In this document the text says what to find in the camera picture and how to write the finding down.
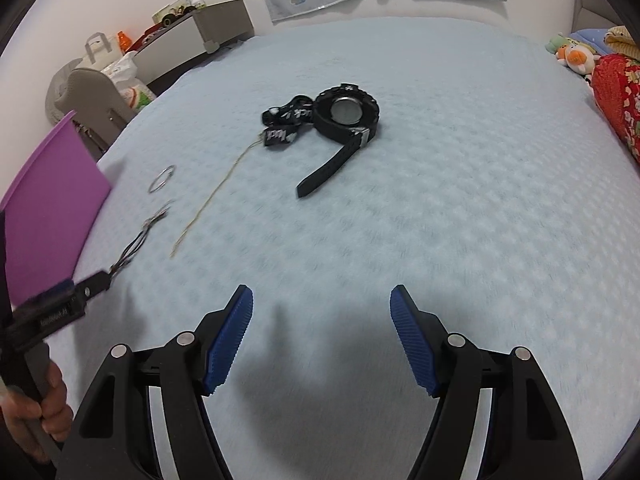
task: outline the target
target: orange bottle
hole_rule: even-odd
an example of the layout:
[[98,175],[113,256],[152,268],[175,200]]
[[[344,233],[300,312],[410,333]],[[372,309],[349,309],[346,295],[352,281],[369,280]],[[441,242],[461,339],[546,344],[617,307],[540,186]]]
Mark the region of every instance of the orange bottle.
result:
[[123,54],[127,50],[129,50],[129,48],[133,44],[133,42],[131,41],[131,38],[122,31],[118,33],[118,43],[120,44],[120,50],[122,51]]

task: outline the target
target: hand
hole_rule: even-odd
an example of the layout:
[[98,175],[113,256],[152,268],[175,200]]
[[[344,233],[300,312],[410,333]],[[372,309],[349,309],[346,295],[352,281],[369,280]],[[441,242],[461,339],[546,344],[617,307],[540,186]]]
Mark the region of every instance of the hand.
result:
[[12,391],[0,399],[2,417],[9,433],[25,453],[40,463],[47,463],[49,457],[24,425],[24,420],[41,418],[42,429],[53,439],[63,442],[71,431],[74,418],[73,410],[66,403],[66,384],[62,380],[62,372],[53,361],[49,364],[47,382],[50,390],[40,404]]

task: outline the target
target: white bag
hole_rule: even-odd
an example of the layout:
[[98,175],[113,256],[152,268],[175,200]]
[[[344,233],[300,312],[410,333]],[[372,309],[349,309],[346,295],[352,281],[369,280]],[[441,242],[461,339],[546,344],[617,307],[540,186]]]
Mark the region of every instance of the white bag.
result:
[[86,56],[82,58],[78,68],[102,70],[122,57],[118,37],[111,36],[107,39],[102,32],[96,32],[86,40],[84,49],[86,50]]
[[120,92],[129,108],[139,112],[153,101],[155,94],[142,82],[136,79],[138,67],[134,62],[137,52],[127,52],[122,58],[102,70]]

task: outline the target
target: purple plastic board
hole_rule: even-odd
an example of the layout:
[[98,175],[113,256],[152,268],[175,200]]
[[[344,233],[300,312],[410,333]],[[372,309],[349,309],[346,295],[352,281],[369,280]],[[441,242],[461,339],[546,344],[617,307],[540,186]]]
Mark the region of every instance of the purple plastic board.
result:
[[6,279],[14,306],[71,278],[111,186],[68,113],[15,177],[6,213]]

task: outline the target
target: light blue bedsheet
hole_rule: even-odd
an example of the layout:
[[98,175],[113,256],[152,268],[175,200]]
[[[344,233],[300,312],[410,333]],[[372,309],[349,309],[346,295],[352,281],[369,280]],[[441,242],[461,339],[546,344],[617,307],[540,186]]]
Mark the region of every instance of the light blue bedsheet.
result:
[[[310,130],[285,151],[252,149],[170,259],[261,131],[261,112],[342,82],[377,99],[378,136],[304,200],[296,185],[338,145]],[[170,164],[174,177],[149,195]],[[52,339],[74,407],[112,345],[163,345],[245,283],[254,318],[206,400],[234,477],[403,480],[436,404],[389,316],[389,293],[404,283],[480,348],[531,349],[586,480],[640,416],[637,168],[588,86],[541,45],[429,18],[254,38],[183,76],[100,167],[115,185],[78,278],[108,268],[145,218],[176,202],[86,318]],[[175,479],[157,394],[153,405]],[[475,440],[465,479],[481,453]]]

